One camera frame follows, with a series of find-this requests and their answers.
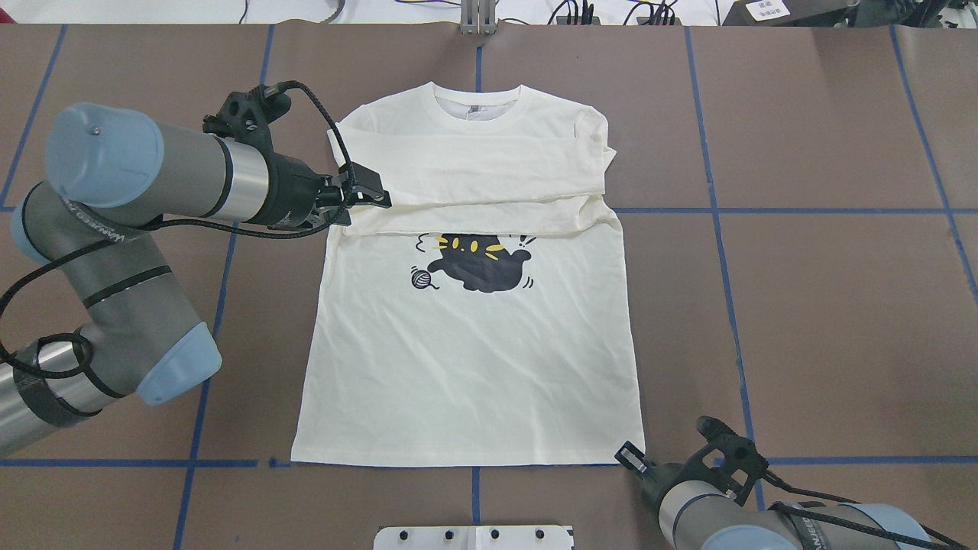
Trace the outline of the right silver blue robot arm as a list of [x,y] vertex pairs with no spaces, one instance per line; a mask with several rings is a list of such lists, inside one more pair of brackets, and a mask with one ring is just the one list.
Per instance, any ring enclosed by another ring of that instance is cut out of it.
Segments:
[[749,510],[769,472],[752,442],[708,443],[682,463],[657,463],[631,442],[615,454],[673,549],[940,549],[935,536],[890,505],[776,501]]

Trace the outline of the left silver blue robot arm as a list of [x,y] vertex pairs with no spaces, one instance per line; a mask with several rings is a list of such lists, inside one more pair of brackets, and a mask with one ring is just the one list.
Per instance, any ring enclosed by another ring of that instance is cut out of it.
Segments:
[[11,237],[39,268],[29,282],[66,276],[87,323],[2,352],[2,455],[137,396],[168,403],[213,376],[222,358],[153,238],[196,225],[258,226],[264,239],[298,239],[349,224],[356,205],[388,208],[373,170],[344,159],[338,176],[279,154],[270,123],[289,99],[234,94],[202,129],[142,112],[79,103],[46,145],[46,177],[11,216]]

